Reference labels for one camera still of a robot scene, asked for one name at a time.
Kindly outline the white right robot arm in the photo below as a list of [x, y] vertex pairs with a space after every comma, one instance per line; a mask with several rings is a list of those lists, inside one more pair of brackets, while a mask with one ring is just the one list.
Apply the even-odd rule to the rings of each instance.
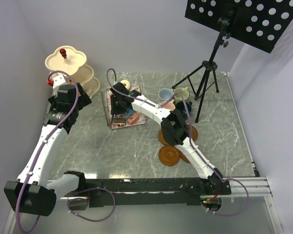
[[190, 136], [190, 129], [179, 110], [170, 111], [161, 108], [140, 92], [129, 92], [118, 82], [110, 88], [112, 92], [112, 110], [114, 114], [123, 114], [128, 108], [146, 115], [161, 125], [164, 140], [178, 149], [195, 168], [201, 184], [199, 189], [203, 195], [229, 195], [231, 193], [228, 181], [223, 181], [222, 175], [199, 150]]

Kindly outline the white toy donut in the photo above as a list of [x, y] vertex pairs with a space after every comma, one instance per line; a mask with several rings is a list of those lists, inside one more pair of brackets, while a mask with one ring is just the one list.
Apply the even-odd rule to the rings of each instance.
[[131, 83], [130, 83], [128, 80], [126, 80], [126, 79], [121, 80], [120, 83], [122, 83], [123, 86], [124, 86], [127, 90], [130, 90], [130, 89], [131, 89]]

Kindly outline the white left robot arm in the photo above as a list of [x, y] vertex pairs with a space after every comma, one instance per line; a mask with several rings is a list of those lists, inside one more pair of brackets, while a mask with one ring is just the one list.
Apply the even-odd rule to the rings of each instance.
[[79, 111], [91, 103], [80, 84], [63, 84], [55, 96], [49, 98], [51, 108], [46, 114], [40, 139], [22, 173], [16, 181], [8, 181], [4, 193], [12, 207], [19, 212], [49, 216], [56, 201], [72, 192], [81, 196], [86, 192], [84, 173], [67, 171], [48, 183], [50, 169], [61, 145], [75, 124]]

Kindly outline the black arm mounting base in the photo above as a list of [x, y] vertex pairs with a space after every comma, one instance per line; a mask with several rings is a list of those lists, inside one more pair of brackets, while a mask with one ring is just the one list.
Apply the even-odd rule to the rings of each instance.
[[73, 191], [67, 197], [88, 198], [90, 208], [120, 205], [187, 204], [201, 205], [201, 199], [214, 195], [231, 195], [229, 182], [198, 177], [86, 179], [89, 192]]

